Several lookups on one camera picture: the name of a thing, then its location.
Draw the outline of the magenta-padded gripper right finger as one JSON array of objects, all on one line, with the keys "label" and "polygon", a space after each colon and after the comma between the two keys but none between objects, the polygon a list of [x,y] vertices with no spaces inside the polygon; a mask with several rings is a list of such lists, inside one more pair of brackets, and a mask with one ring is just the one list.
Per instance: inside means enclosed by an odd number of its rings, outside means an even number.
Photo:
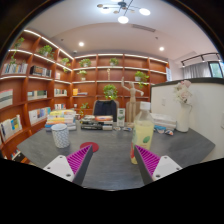
[{"label": "magenta-padded gripper right finger", "polygon": [[140,146],[134,147],[134,155],[145,185],[181,170],[181,167],[169,156],[159,157]]}]

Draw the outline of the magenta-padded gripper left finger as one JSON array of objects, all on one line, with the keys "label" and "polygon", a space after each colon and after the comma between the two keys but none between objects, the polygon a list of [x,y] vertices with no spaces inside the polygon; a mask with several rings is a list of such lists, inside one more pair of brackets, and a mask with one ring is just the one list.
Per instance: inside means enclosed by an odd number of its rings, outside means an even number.
[{"label": "magenta-padded gripper left finger", "polygon": [[91,145],[87,145],[68,156],[57,156],[44,167],[44,170],[81,185],[92,155],[93,148]]}]

